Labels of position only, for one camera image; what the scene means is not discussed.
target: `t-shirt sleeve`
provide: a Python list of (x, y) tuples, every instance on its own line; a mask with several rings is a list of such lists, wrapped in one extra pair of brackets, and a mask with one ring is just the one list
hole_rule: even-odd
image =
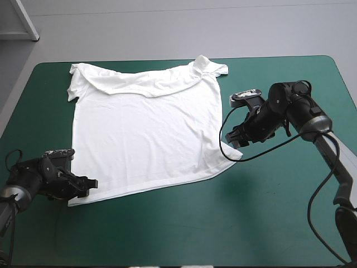
[(228, 66), (225, 64), (214, 63), (207, 57), (200, 55), (196, 58), (193, 68), (202, 73), (212, 74), (215, 77), (221, 74), (228, 74)]
[(79, 64), (72, 64), (69, 71), (72, 74), (71, 84), (67, 90), (68, 92), (68, 101), (72, 101), (75, 98), (81, 98), (88, 87), (88, 82), (83, 78), (80, 70), (78, 69)]

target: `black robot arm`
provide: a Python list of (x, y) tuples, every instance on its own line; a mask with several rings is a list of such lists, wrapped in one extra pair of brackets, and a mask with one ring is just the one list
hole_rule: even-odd
[[(98, 187), (97, 180), (76, 176), (69, 171), (69, 161), (75, 153), (73, 149), (47, 151), (40, 158), (23, 162), (22, 151), (12, 152), (15, 151), (20, 153), (19, 159), (8, 168), (9, 178), (0, 190), (1, 237), (16, 214), (26, 210), (36, 194), (45, 195), (49, 199), (69, 200), (86, 197), (89, 189)], [(0, 253), (0, 260), (6, 262), (3, 252)]]
[[(313, 142), (328, 166), (334, 168), (339, 182), (334, 204), (340, 205), (336, 210), (336, 225), (351, 260), (357, 261), (357, 157), (333, 134), (332, 120), (311, 98), (310, 82), (273, 84), (267, 100), (261, 97), (259, 89), (233, 94), (230, 105), (249, 108), (244, 122), (225, 136), (234, 148), (248, 146), (249, 142), (264, 142), (279, 127), (284, 127), (290, 136), (289, 123), (304, 140)], [(337, 162), (334, 142), (339, 147)]]

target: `t-shirt hem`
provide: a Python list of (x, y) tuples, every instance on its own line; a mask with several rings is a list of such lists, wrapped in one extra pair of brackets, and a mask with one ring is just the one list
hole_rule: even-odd
[(79, 201), (79, 199), (74, 199), (74, 200), (72, 199), (73, 201), (71, 202), (71, 200), (69, 200), (68, 207), (74, 207), (76, 205), (104, 201), (107, 199), (112, 199), (112, 198), (117, 198), (117, 197), (124, 197), (126, 195), (147, 192), (147, 191), (155, 190), (155, 189), (159, 189), (159, 188), (165, 188), (165, 187), (170, 187), (170, 186), (175, 186), (175, 185), (182, 185), (182, 184), (195, 183), (198, 181), (208, 180), (208, 179), (211, 179), (211, 178), (219, 175), (223, 171), (229, 169), (234, 164), (235, 164), (235, 162), (227, 162), (225, 160), (225, 161), (221, 162), (219, 165), (212, 167), (209, 170), (202, 171), (202, 173), (209, 173), (212, 170), (215, 170), (215, 172), (213, 172), (212, 174), (200, 176), (198, 179), (194, 179), (194, 180), (182, 180), (182, 181), (177, 181), (175, 183), (170, 183), (170, 181), (177, 180), (177, 178), (169, 178), (169, 179), (160, 180), (159, 184), (157, 183), (157, 181), (153, 181), (151, 186), (150, 186), (150, 182), (136, 184), (131, 187), (130, 191), (127, 190), (127, 187), (121, 187), (121, 188), (116, 188), (116, 189), (108, 190), (105, 192), (101, 192), (98, 194), (93, 194), (93, 195), (89, 194), (88, 197), (81, 198), (81, 199), (85, 199), (84, 201), (82, 201), (82, 200)]

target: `green table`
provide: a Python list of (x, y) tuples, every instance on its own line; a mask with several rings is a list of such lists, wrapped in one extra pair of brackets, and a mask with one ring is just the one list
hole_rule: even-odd
[[(190, 60), (110, 61), (92, 64), (126, 73), (161, 70)], [(335, 133), (357, 151), (356, 108), (333, 59), (327, 56), (218, 59), (229, 75), (218, 78), (223, 114), (228, 96), (275, 82), (309, 80), (313, 97), (334, 122)], [(71, 147), (75, 103), (67, 102), (71, 63), (38, 64), (0, 141), (1, 158), (13, 149), (24, 159)], [(236, 111), (224, 133), (243, 120)], [(243, 148), (245, 157), (287, 137)], [(8, 172), (1, 165), (2, 181)], [(26, 265), (336, 265), (310, 231), (307, 202), (328, 167), (302, 139), (238, 163), (199, 183), (174, 186), (68, 208), (37, 196), (17, 217), (14, 264)], [(334, 223), (333, 178), (316, 198), (312, 220), (328, 243), (347, 258)]]

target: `gray floor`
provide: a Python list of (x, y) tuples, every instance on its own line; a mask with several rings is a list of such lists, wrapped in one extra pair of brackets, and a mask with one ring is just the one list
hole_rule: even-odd
[(40, 40), (0, 41), (0, 134), (33, 67), (52, 61), (329, 55), (357, 103), (357, 1), (22, 2)]

